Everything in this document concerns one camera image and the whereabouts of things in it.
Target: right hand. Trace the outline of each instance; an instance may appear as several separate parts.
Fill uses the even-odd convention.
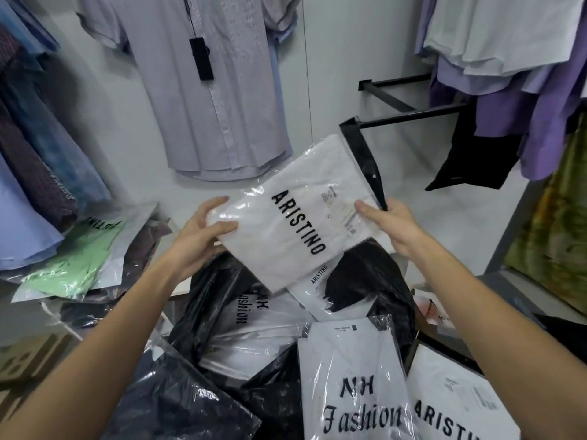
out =
[[[362,200],[357,200],[355,207],[362,216],[375,222],[389,236],[393,248],[400,255],[412,259],[415,248],[426,233],[415,222],[407,205],[391,198],[387,198],[386,202],[389,211],[373,208]]]

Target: striped shirt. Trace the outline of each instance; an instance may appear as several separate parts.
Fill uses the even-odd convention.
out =
[[[299,0],[186,1],[79,0],[80,17],[101,42],[130,46],[170,168],[206,181],[257,177],[290,155],[265,27],[285,30]],[[194,36],[210,49],[212,81],[200,80]]]

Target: left hand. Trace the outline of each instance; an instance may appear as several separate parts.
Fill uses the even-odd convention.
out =
[[[193,276],[208,259],[225,250],[222,244],[214,243],[218,236],[236,230],[238,222],[219,221],[208,227],[206,217],[227,200],[227,196],[220,196],[202,203],[181,229],[171,248],[160,258],[171,269],[170,273],[178,284]]]

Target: black hang tag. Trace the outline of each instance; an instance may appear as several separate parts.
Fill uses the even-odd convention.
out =
[[[195,65],[198,68],[200,80],[209,81],[214,80],[214,73],[212,73],[212,65],[210,65],[210,50],[206,46],[203,37],[196,37],[190,39],[191,53],[194,56]]]

